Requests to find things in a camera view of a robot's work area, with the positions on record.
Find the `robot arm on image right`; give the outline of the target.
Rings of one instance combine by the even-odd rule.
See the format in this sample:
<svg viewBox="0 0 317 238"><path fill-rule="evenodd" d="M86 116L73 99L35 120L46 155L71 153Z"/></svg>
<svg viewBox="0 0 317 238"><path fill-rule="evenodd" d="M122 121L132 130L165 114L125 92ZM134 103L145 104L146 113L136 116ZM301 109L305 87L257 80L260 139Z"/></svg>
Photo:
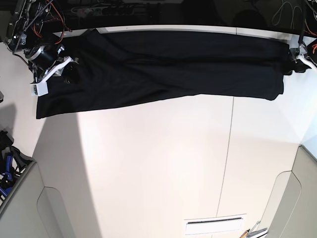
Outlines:
<svg viewBox="0 0 317 238"><path fill-rule="evenodd" d="M317 70L317 2L300 0L302 16L297 46L291 47L288 55L287 70L304 73Z"/></svg>

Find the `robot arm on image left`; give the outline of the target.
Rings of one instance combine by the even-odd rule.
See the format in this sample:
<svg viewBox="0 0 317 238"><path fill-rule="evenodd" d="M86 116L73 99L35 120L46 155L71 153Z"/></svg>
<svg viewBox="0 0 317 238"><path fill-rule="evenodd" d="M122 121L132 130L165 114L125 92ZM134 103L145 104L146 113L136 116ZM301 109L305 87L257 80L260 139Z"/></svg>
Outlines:
<svg viewBox="0 0 317 238"><path fill-rule="evenodd" d="M4 42L40 82L65 58L63 39L72 30L71 0L19 0L9 21Z"/></svg>

